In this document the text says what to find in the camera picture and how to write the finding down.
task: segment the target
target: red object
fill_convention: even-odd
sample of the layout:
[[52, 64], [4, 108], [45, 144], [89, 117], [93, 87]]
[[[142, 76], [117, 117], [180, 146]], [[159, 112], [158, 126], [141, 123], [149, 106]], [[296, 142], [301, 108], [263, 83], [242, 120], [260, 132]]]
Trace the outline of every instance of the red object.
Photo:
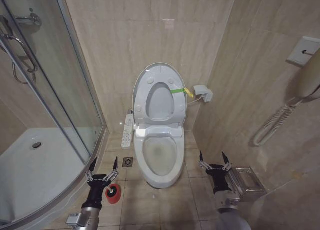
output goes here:
[[109, 188], [111, 188], [113, 192], [110, 193], [110, 191], [107, 188], [105, 190], [106, 199], [110, 204], [116, 204], [117, 202], [119, 202], [121, 198], [121, 187], [118, 184], [113, 183], [109, 185]]

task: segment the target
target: toilet lid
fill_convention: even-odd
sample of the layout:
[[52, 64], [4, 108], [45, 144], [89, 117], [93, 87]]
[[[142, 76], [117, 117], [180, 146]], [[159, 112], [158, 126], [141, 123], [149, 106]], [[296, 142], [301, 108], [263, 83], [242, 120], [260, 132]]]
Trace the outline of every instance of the toilet lid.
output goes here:
[[135, 123], [148, 125], [182, 125], [187, 110], [185, 84], [180, 74], [170, 65], [154, 63], [139, 76], [133, 91]]

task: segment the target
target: tiled floor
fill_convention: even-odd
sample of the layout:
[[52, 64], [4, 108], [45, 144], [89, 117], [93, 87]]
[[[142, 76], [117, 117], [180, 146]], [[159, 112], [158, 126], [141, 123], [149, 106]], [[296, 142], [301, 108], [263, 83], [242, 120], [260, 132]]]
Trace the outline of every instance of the tiled floor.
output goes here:
[[[185, 133], [185, 165], [180, 179], [166, 189], [154, 189], [144, 180], [137, 164], [133, 144], [121, 148], [121, 134], [111, 134], [98, 174], [111, 171], [119, 160], [117, 183], [121, 186], [120, 201], [111, 205], [104, 198], [99, 230], [214, 230], [218, 217], [214, 194], [206, 173], [198, 166], [199, 150], [191, 132]], [[124, 157], [133, 157], [133, 167], [123, 168]], [[81, 210], [88, 195], [85, 192], [46, 230], [67, 229], [69, 213]]]

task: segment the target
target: metal frame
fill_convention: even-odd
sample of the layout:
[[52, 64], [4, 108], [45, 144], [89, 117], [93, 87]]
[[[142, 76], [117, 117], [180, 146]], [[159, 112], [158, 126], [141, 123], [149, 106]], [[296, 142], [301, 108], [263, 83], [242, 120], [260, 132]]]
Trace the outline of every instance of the metal frame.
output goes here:
[[[9, 9], [8, 9], [8, 6], [6, 5], [5, 1], [2, 0], [6, 10], [9, 12], [9, 14], [11, 15]], [[3, 45], [5, 46], [8, 54], [10, 55], [10, 57], [12, 59], [15, 59], [15, 64], [18, 66], [20, 72], [23, 74], [23, 76], [26, 78], [29, 86], [31, 87], [31, 89], [33, 90], [33, 92], [35, 93], [35, 95], [39, 98], [40, 102], [43, 104], [44, 108], [48, 111], [48, 113], [51, 115], [53, 121], [57, 124], [58, 128], [60, 128], [60, 130], [63, 132], [63, 134], [65, 135], [65, 137], [67, 138], [67, 140], [69, 141], [69, 143], [71, 144], [71, 146], [73, 147], [73, 149], [75, 150], [76, 154], [78, 155], [78, 157], [80, 158], [80, 160], [83, 162], [83, 164], [85, 165], [83, 170], [79, 173], [79, 175], [77, 176], [77, 178], [61, 193], [59, 194], [56, 198], [54, 198], [51, 202], [49, 202], [48, 204], [46, 204], [45, 206], [43, 206], [42, 208], [36, 210], [35, 212], [31, 213], [30, 215], [24, 217], [24, 218], [21, 218], [17, 221], [15, 221], [14, 223], [10, 223], [10, 224], [7, 224], [7, 225], [4, 225], [4, 226], [1, 226], [0, 229], [1, 230], [14, 230], [14, 229], [17, 229], [17, 228], [20, 228], [34, 220], [36, 220], [37, 218], [41, 217], [42, 215], [44, 215], [45, 213], [47, 213], [48, 211], [50, 211], [53, 207], [55, 207], [58, 203], [60, 203], [63, 199], [65, 199], [76, 187], [77, 185], [84, 179], [85, 175], [84, 173], [89, 169], [89, 166], [90, 164], [93, 162], [94, 158], [96, 157], [96, 155], [98, 154], [99, 150], [102, 150], [102, 147], [103, 147], [103, 142], [102, 140], [104, 139], [104, 141], [107, 140], [108, 138], [108, 135], [109, 135], [109, 130], [108, 130], [108, 127], [107, 127], [107, 124], [106, 124], [106, 120], [104, 118], [104, 115], [103, 115], [103, 112], [102, 112], [102, 109], [101, 109], [101, 106], [100, 106], [100, 103], [99, 103], [99, 100], [98, 100], [98, 96], [97, 96], [97, 93], [94, 89], [94, 84], [93, 84], [93, 81], [91, 79], [91, 76], [90, 76], [90, 72], [88, 70], [88, 66], [87, 66], [87, 63], [85, 61], [85, 58], [84, 58], [84, 54], [82, 52], [82, 49], [81, 49], [81, 45], [80, 45], [80, 42], [78, 40], [78, 36], [76, 34], [76, 30], [75, 30], [75, 27], [73, 25], [73, 22], [72, 22], [72, 19], [71, 19], [71, 15], [69, 13], [69, 10], [68, 10], [68, 7], [67, 7], [67, 3], [66, 3], [66, 0], [57, 0], [58, 2], [58, 5], [60, 7], [60, 10], [61, 10], [61, 13], [62, 13], [62, 16], [64, 18], [64, 21], [65, 21], [65, 24], [66, 24], [66, 27], [68, 29], [68, 32], [69, 32], [69, 35], [70, 35], [70, 38], [71, 38], [71, 41], [72, 41], [72, 44], [73, 44], [73, 47], [75, 49], [75, 52], [76, 52], [76, 55], [77, 55], [77, 58], [79, 60], [79, 63], [80, 63], [80, 66], [81, 66], [81, 70], [83, 72], [83, 75], [84, 75], [84, 78], [87, 82], [87, 85], [88, 85], [88, 88], [89, 88], [89, 91], [91, 93], [91, 96], [92, 96], [92, 99], [93, 99], [93, 102], [95, 104], [95, 107], [96, 107], [96, 110], [97, 110], [97, 113], [98, 113], [98, 116], [101, 120], [101, 123], [102, 123], [102, 128], [101, 128], [101, 131], [99, 133], [99, 136], [97, 138], [97, 141], [96, 141], [96, 144], [95, 144], [95, 147], [94, 147], [94, 150], [92, 152], [92, 154], [89, 153], [89, 155], [91, 155], [89, 161], [86, 163], [84, 161], [84, 159], [81, 157], [81, 155], [78, 153], [77, 149], [75, 148], [75, 146], [73, 145], [72, 141], [70, 140], [70, 138], [68, 137], [68, 135], [65, 133], [64, 129], [62, 128], [62, 126], [58, 123], [57, 119], [55, 118], [55, 116], [53, 115], [53, 113], [51, 112], [51, 110], [49, 109], [49, 107], [47, 106], [46, 102], [44, 101], [44, 99], [42, 98], [42, 96], [40, 95], [40, 93], [38, 92], [38, 90], [36, 89], [36, 87], [33, 85], [32, 81], [29, 79], [29, 76], [27, 75], [26, 72], [22, 71], [23, 69], [23, 66], [21, 65], [21, 63], [19, 61], [16, 60], [16, 58], [14, 57], [15, 56], [15, 53], [12, 52], [10, 50], [10, 47], [1, 40], [1, 42], [3, 43]], [[39, 65], [38, 61], [37, 61], [37, 64], [41, 70], [41, 72], [44, 74], [45, 78], [47, 79], [48, 81], [48, 84], [50, 85], [50, 87], [52, 88], [52, 91], [54, 92], [54, 94], [56, 95], [56, 92], [54, 91], [54, 88], [53, 86], [51, 85], [49, 79], [47, 78], [47, 76], [45, 75], [45, 73], [43, 72], [41, 66]], [[60, 102], [59, 100], [59, 97], [56, 95], [59, 103], [61, 104], [62, 108], [63, 108], [63, 105], [62, 103]]]

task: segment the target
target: shower enclosure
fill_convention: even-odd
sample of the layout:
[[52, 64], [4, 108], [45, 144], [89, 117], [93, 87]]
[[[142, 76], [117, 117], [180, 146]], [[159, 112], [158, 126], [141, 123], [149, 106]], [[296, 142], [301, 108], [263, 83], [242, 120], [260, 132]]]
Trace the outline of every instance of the shower enclosure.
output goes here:
[[59, 202], [107, 126], [65, 0], [0, 0], [0, 229]]

